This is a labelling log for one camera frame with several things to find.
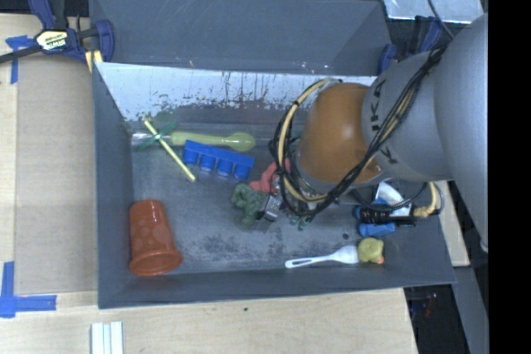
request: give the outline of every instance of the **yellow label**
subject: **yellow label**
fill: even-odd
[[[68,34],[66,32],[43,32],[37,37],[37,43],[45,51],[54,51],[66,46]]]

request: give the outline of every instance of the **gray bin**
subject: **gray bin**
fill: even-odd
[[[245,129],[258,140],[248,152],[256,163],[246,182],[257,179],[272,162],[266,143],[293,94],[324,75],[370,84],[388,43],[379,3],[90,0],[90,17],[109,19],[116,37],[112,63],[93,71],[100,308],[455,281],[437,217],[385,236],[384,265],[285,269],[286,259],[355,244],[360,236],[351,206],[331,206],[304,231],[285,216],[267,232],[243,230],[234,224],[241,212],[230,203],[234,177],[192,167],[197,181],[191,183],[162,149],[135,152],[131,145],[131,133],[145,118],[158,127],[177,122],[206,133]],[[249,93],[240,90],[248,80],[256,82]],[[264,80],[270,90],[259,84]],[[194,96],[192,90],[183,96],[177,89],[185,81],[198,90],[204,81],[214,95]],[[216,95],[229,89],[241,96]],[[295,127],[303,122],[304,111]],[[156,277],[139,277],[128,268],[129,208],[145,198],[165,205],[184,257],[177,269]]]

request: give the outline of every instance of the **white spoon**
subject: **white spoon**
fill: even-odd
[[[356,264],[358,262],[358,249],[354,245],[345,245],[333,254],[323,255],[322,257],[288,259],[285,262],[285,266],[287,269],[293,269],[320,261],[338,261],[345,264]]]

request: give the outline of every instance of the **green plush toy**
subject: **green plush toy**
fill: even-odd
[[[269,195],[266,193],[255,191],[245,183],[238,183],[232,193],[231,203],[243,210],[244,215],[236,218],[236,224],[244,228],[249,228],[255,224],[268,197]]]

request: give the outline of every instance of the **red plastic cup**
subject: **red plastic cup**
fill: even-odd
[[[138,276],[156,276],[176,269],[183,256],[175,249],[162,202],[146,199],[129,209],[131,255],[129,269]]]

